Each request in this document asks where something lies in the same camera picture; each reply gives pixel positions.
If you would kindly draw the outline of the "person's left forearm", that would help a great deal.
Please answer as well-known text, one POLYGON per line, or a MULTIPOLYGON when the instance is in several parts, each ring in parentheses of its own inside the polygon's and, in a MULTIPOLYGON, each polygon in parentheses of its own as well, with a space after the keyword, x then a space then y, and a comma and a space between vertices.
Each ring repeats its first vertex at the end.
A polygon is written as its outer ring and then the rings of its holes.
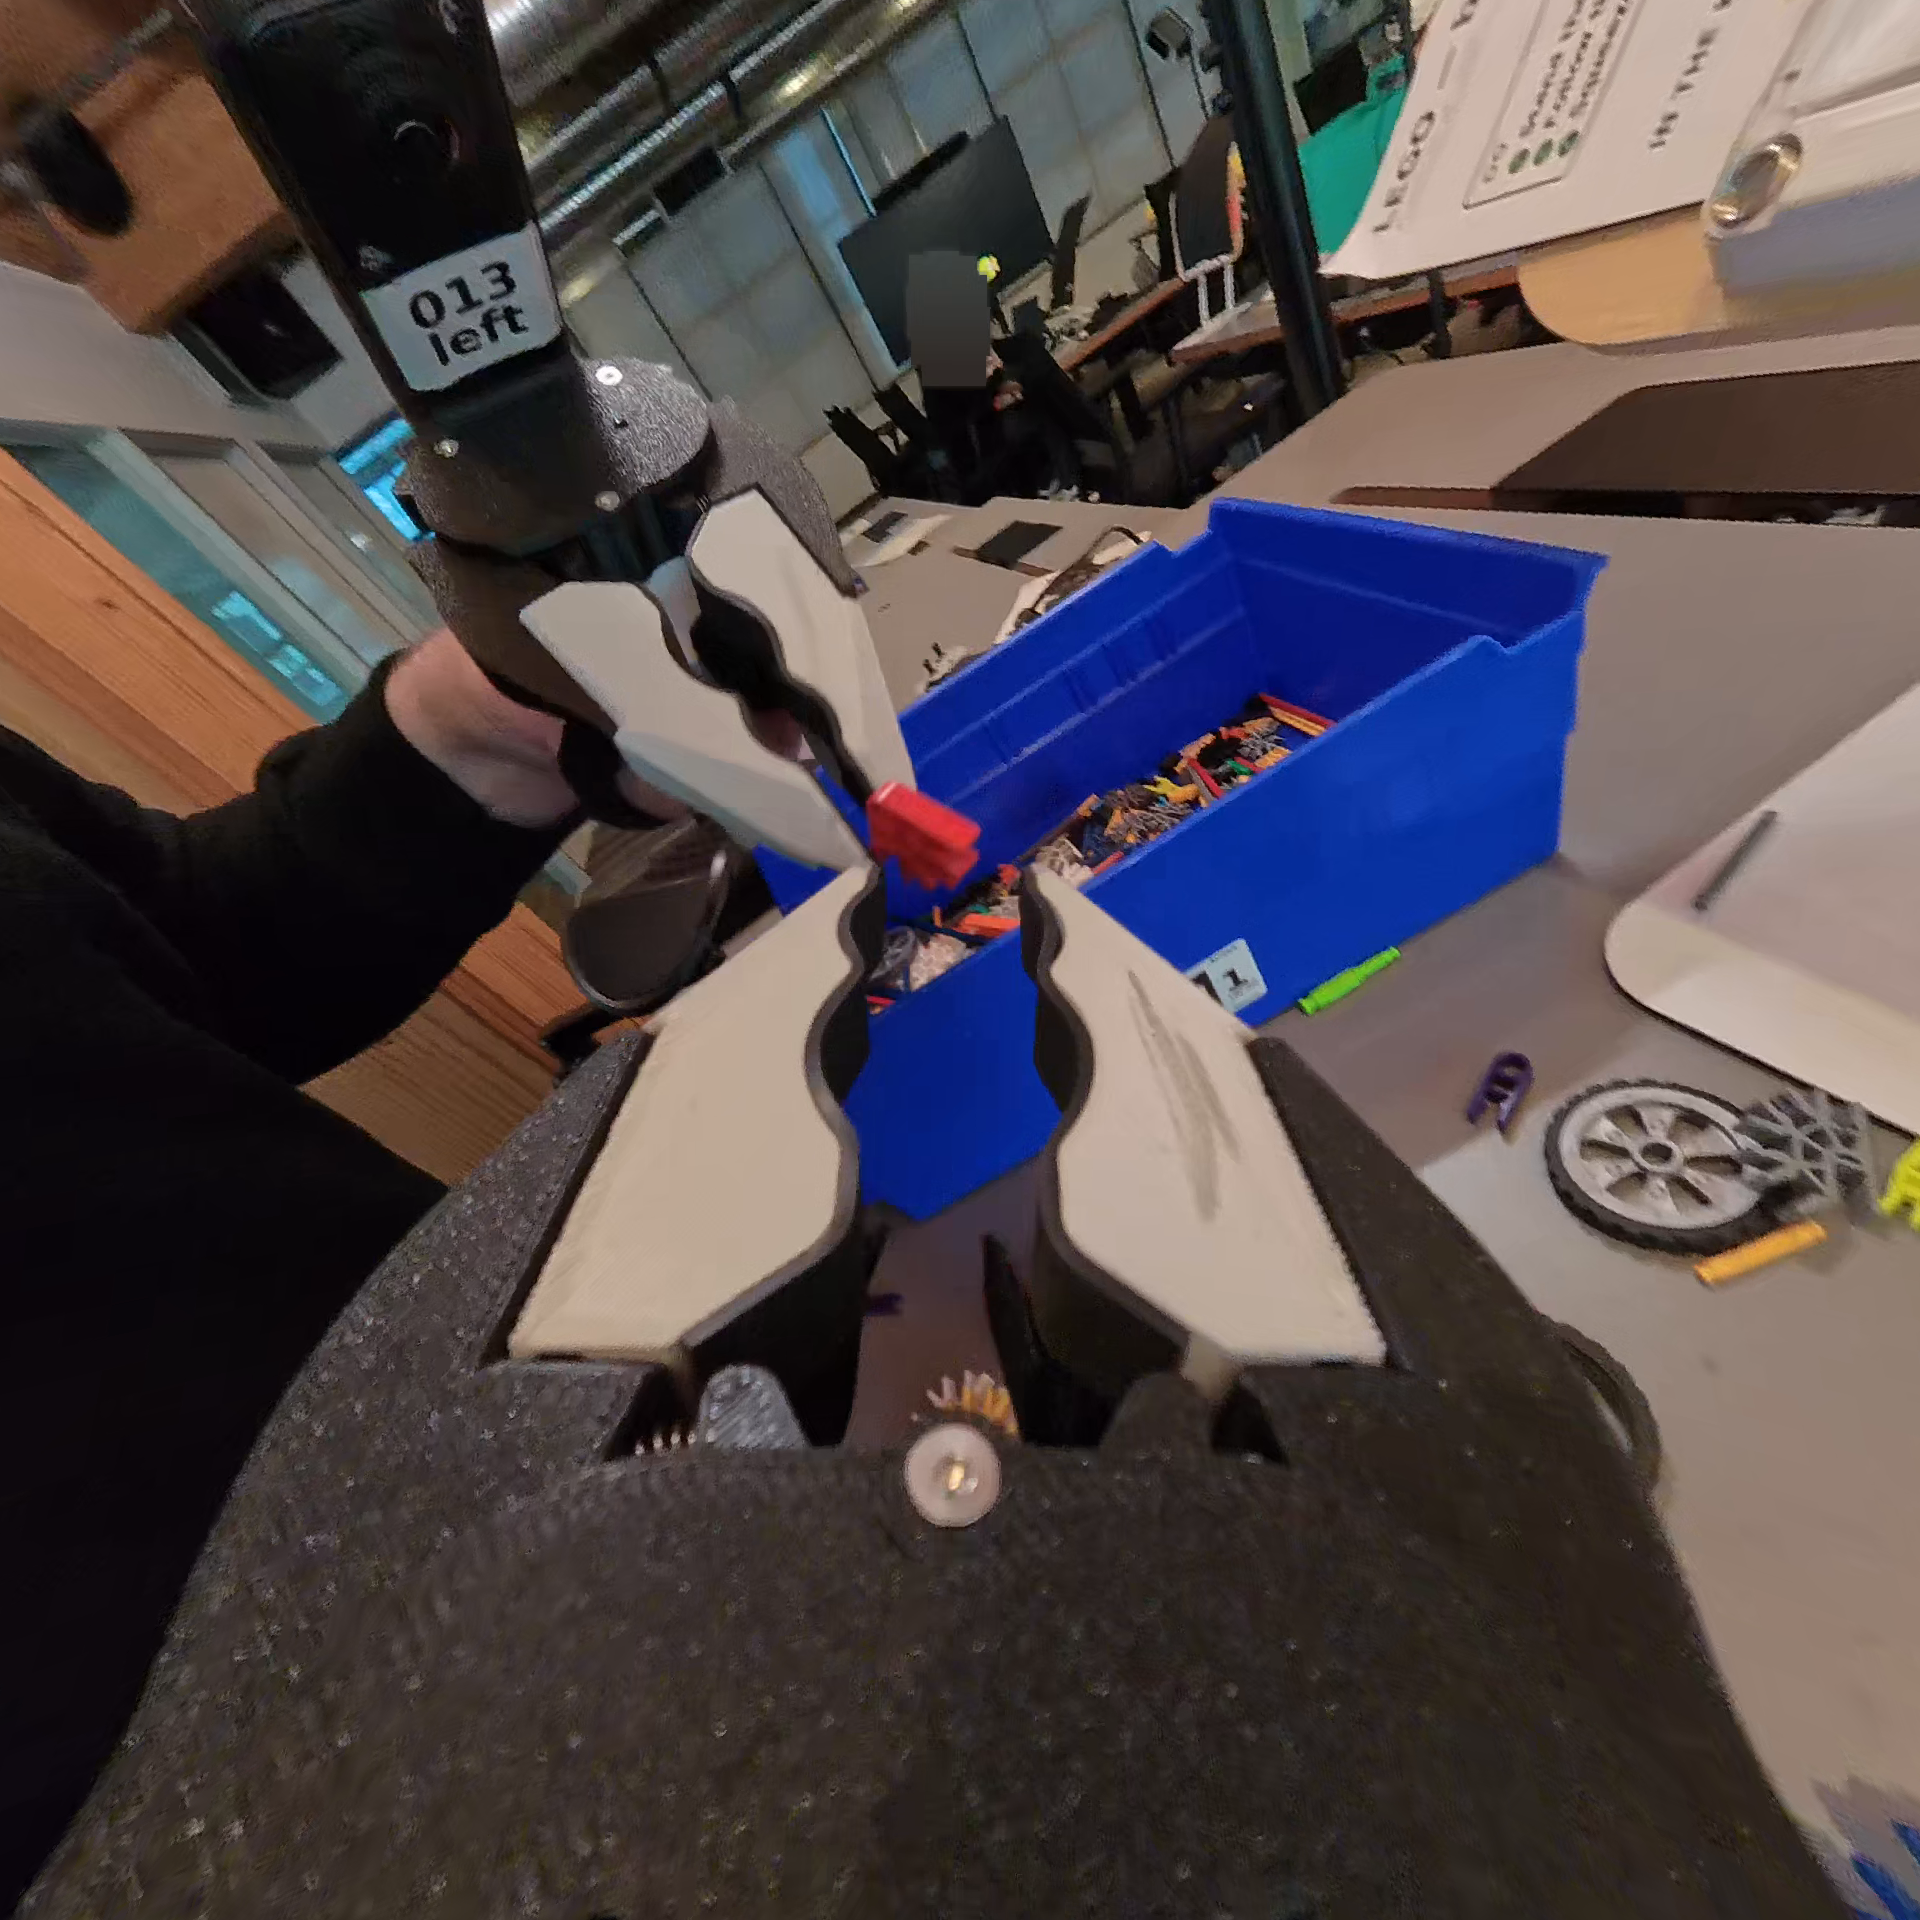
POLYGON ((215 943, 238 1046, 289 1080, 388 1037, 505 922, 575 820, 486 815, 394 730, 386 661, 342 716, 268 757, 232 813, 215 943))

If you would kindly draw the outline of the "white desk stand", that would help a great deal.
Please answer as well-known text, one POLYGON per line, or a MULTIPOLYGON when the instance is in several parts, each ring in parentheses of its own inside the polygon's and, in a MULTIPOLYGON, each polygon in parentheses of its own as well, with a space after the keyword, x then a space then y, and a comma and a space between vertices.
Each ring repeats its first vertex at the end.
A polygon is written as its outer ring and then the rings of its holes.
MULTIPOLYGON (((1916 270, 1917 5, 1810 5, 1700 207, 1719 284, 1754 295, 1916 270)), ((1605 936, 1649 1012, 1917 1127, 1917 690, 1692 852, 1605 936), (1780 819, 1714 910, 1696 886, 1780 819)))

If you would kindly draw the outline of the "person's torso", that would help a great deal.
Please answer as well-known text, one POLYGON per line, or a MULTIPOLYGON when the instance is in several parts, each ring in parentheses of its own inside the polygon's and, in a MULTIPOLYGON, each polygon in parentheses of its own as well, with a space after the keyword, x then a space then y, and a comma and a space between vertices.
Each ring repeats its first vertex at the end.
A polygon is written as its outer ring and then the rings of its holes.
POLYGON ((440 1197, 238 1046, 215 943, 244 925, 240 800, 176 819, 4 734, 7 1910, 122 1734, 256 1431, 440 1197))

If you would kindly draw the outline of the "black pole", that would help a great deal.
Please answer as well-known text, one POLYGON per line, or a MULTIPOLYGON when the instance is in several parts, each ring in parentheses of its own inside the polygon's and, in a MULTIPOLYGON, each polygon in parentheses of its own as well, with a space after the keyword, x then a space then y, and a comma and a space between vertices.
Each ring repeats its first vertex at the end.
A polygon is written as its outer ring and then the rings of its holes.
POLYGON ((1281 327, 1286 379, 1303 420, 1310 420, 1342 398, 1345 375, 1321 279, 1280 50, 1264 3, 1205 3, 1201 12, 1253 189, 1256 245, 1281 327))

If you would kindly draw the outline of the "yellow snowflake connector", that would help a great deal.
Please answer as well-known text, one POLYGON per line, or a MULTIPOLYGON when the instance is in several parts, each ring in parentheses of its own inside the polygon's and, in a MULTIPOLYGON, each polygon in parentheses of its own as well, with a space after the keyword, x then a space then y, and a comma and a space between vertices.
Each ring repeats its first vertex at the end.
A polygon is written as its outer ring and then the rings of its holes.
POLYGON ((965 1423, 1007 1445, 1022 1442, 1017 1406, 1007 1384, 991 1374, 970 1370, 960 1376, 941 1376, 926 1390, 922 1404, 916 1406, 913 1426, 929 1428, 935 1423, 965 1423))

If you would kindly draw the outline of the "blue labelled storage bin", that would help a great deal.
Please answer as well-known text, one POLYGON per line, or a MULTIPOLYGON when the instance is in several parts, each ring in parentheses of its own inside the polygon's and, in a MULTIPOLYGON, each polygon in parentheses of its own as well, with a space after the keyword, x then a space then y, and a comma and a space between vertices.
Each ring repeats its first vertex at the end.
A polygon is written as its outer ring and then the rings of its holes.
POLYGON ((900 714, 918 783, 1018 861, 1254 698, 1327 722, 1088 882, 1241 1022, 1558 844, 1599 552, 1217 499, 900 714))

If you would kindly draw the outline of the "green partition screen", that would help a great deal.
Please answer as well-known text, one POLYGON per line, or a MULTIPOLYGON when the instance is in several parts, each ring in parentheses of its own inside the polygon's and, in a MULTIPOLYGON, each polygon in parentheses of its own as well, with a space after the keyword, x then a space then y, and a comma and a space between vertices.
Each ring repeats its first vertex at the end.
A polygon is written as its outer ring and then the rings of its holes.
POLYGON ((1406 92, 1361 100, 1325 122, 1301 146, 1303 187, 1318 256, 1333 256, 1354 228, 1400 119, 1406 92))

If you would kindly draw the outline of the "short yellow toy rod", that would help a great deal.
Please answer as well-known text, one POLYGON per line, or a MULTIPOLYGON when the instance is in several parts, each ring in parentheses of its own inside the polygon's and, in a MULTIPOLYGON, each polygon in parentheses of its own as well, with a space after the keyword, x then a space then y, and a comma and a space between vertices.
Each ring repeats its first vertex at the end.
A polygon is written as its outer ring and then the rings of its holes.
POLYGON ((1774 1232, 1748 1239, 1725 1252, 1703 1256, 1694 1264, 1703 1287, 1722 1287, 1752 1277, 1775 1264, 1805 1256, 1830 1239, 1830 1229, 1817 1219, 1800 1219, 1774 1232))

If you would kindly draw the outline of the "grey snowflake connector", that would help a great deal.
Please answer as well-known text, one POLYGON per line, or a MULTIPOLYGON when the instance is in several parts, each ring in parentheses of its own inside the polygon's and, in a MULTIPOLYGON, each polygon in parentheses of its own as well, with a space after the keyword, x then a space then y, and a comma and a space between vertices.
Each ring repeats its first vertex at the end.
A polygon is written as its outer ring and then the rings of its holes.
POLYGON ((1740 1114, 1736 1156, 1746 1186, 1778 1221, 1863 1203, 1876 1181, 1864 1111, 1817 1087, 1786 1087, 1740 1114))

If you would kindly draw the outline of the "printed paper sheet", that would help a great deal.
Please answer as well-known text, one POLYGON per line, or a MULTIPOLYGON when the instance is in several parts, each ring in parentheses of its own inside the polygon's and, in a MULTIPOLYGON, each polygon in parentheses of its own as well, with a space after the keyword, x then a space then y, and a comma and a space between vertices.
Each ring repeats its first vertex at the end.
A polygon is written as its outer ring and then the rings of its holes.
POLYGON ((1804 3, 1436 5, 1325 272, 1393 282, 1696 205, 1804 3))

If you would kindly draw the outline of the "black monitor screen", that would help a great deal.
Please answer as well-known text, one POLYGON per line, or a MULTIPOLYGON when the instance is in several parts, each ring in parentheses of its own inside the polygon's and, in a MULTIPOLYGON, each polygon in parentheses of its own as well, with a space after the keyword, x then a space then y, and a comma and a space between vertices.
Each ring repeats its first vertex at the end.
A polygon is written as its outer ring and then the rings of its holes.
POLYGON ((1053 259, 1053 230, 1025 171, 1017 133, 994 116, 965 144, 945 141, 894 182, 874 212, 836 245, 888 354, 904 359, 908 260, 957 252, 997 260, 1012 284, 1053 259))

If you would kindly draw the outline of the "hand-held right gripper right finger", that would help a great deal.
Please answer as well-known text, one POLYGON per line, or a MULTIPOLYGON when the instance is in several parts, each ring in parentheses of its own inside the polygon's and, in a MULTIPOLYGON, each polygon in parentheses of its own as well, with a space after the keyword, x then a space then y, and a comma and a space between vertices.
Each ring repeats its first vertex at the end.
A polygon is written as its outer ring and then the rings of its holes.
POLYGON ((1058 1109, 1025 1285, 1044 1352, 1109 1400, 1159 1374, 1221 1400, 1253 1370, 1383 1366, 1253 1031, 1058 872, 1030 869, 1018 907, 1058 1109))

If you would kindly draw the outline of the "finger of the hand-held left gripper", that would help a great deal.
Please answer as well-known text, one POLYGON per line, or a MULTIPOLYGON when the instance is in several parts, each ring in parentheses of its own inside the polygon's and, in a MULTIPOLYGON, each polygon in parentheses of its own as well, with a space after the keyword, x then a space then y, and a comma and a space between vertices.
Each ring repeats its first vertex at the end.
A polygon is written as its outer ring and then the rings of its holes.
POLYGON ((861 605, 765 493, 710 506, 686 562, 693 645, 714 682, 793 718, 855 802, 918 787, 861 605))
POLYGON ((658 794, 816 871, 871 856, 817 779, 774 754, 727 688, 693 674, 658 602, 632 582, 564 582, 518 612, 550 663, 609 719, 624 767, 658 794))

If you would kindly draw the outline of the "pile of colourful toy pieces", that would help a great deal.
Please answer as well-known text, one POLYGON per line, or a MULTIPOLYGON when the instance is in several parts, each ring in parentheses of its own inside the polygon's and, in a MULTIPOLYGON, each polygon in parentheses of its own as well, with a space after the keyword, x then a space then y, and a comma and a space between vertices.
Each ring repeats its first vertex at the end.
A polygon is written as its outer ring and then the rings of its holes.
POLYGON ((1256 693, 1224 725, 1168 754, 1149 776, 1088 795, 1030 848, 981 866, 951 898, 888 928, 865 982, 868 1008, 892 1010, 1017 933, 1028 872, 1084 888, 1330 730, 1324 714, 1256 693))

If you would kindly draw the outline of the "red clip connector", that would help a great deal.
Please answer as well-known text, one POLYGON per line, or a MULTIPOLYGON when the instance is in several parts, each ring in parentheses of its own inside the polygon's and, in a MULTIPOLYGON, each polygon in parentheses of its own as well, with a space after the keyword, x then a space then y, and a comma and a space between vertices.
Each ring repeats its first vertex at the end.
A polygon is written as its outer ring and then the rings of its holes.
POLYGON ((887 782, 865 802, 871 854, 922 892, 960 886, 977 864, 981 828, 911 783, 887 782))

